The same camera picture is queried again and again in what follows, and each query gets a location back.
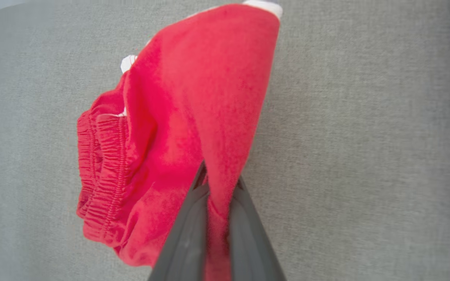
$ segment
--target red fabric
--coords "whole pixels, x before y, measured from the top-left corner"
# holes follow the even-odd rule
[[[129,265],[154,265],[203,158],[207,280],[230,279],[227,228],[279,30],[270,12],[226,5],[161,30],[118,86],[77,122],[84,235]],[[126,107],[126,116],[117,116]]]

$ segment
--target gray cloth background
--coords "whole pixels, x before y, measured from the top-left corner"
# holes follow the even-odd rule
[[[148,277],[82,236],[75,122],[150,36],[226,3],[0,10],[0,281]],[[282,4],[243,175],[287,279],[450,280],[450,1]]]

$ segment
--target clothing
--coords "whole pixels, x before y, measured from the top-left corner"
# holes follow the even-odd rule
[[[229,204],[252,145],[279,24],[265,9],[225,5],[170,25],[81,115],[77,214],[87,238],[129,265],[154,265],[204,159],[207,279],[230,278]]]

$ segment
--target pinched red fabric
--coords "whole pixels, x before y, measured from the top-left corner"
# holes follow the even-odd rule
[[[204,159],[207,280],[230,279],[229,205],[257,127],[279,19],[225,5],[169,25],[77,121],[84,235],[151,265]]]

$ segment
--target gray fabric surface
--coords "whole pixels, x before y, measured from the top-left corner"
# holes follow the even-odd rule
[[[147,278],[82,236],[75,122],[157,30],[226,3],[0,10],[0,281]],[[288,280],[450,280],[450,1],[282,4],[243,175]]]

